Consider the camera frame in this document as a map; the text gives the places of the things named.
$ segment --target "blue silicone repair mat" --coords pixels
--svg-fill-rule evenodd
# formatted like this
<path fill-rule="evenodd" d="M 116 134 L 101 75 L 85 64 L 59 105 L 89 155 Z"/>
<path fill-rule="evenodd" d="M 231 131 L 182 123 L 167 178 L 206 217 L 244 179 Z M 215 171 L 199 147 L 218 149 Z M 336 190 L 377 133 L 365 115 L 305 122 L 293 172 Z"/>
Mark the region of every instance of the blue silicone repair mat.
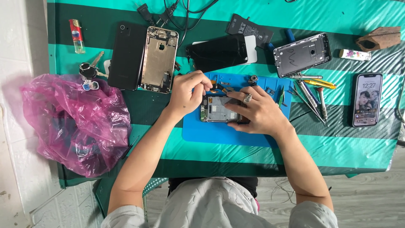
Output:
<path fill-rule="evenodd" d="M 229 73 L 205 73 L 211 80 L 216 80 L 217 83 L 230 83 L 230 85 L 222 85 L 223 87 L 232 87 L 235 91 L 249 86 L 247 82 L 250 75 L 229 74 Z M 266 90 L 268 87 L 275 90 L 272 98 L 277 101 L 281 94 L 281 89 L 290 89 L 292 80 L 281 79 L 275 77 L 260 77 L 258 76 L 257 85 Z M 215 95 L 225 95 L 219 91 Z M 281 106 L 283 114 L 288 118 L 290 115 L 291 96 L 289 92 L 285 92 L 284 103 L 286 106 Z M 262 146 L 262 147 L 277 147 L 275 141 L 261 134 L 248 134 L 241 131 L 235 131 L 228 127 L 226 123 L 208 123 L 200 120 L 200 107 L 192 113 L 186 115 L 183 119 L 183 139 L 190 142 L 208 142 L 218 144 L 230 144 L 241 146 Z"/>

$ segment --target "pink plastic bag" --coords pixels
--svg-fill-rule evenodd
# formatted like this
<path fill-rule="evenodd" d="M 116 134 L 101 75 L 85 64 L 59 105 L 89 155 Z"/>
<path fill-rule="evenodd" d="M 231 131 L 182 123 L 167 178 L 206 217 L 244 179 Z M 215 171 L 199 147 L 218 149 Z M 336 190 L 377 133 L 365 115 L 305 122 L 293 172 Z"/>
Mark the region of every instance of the pink plastic bag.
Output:
<path fill-rule="evenodd" d="M 128 148 L 130 116 L 120 90 L 80 75 L 44 74 L 20 87 L 24 117 L 39 137 L 37 151 L 86 177 L 111 170 Z"/>

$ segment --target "hand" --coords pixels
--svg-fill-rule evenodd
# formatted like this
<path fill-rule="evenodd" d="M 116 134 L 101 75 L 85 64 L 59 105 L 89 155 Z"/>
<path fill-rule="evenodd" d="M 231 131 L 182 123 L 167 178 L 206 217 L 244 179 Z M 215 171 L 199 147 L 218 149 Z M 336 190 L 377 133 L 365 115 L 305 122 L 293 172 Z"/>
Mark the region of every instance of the hand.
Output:
<path fill-rule="evenodd" d="M 226 95 L 243 102 L 246 94 L 252 94 L 252 100 L 246 104 L 247 108 L 234 104 L 226 104 L 225 107 L 248 118 L 250 123 L 228 123 L 228 126 L 237 131 L 267 134 L 274 138 L 293 129 L 278 105 L 260 86 L 244 87 L 240 92 L 228 92 Z"/>
<path fill-rule="evenodd" d="M 201 71 L 177 75 L 173 80 L 172 96 L 167 109 L 180 121 L 201 104 L 203 95 L 210 88 L 212 88 L 210 79 Z"/>

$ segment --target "phone lock screen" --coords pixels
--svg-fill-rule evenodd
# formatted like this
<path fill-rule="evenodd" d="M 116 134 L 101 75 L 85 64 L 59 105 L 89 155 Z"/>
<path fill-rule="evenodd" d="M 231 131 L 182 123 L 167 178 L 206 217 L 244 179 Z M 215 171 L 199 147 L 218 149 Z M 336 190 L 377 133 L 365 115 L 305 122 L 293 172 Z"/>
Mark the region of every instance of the phone lock screen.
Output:
<path fill-rule="evenodd" d="M 374 126 L 378 120 L 382 74 L 361 74 L 357 78 L 354 126 Z"/>

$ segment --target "person's left hand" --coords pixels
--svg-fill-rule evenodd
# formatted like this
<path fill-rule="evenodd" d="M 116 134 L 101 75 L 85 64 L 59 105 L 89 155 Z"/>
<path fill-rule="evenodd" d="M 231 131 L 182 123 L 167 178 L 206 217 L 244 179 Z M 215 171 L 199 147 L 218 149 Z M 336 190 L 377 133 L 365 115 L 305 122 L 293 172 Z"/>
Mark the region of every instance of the person's left hand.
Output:
<path fill-rule="evenodd" d="M 181 119 L 201 104 L 203 95 L 211 88 L 210 79 L 202 71 L 177 75 L 173 80 L 172 96 L 167 108 Z"/>

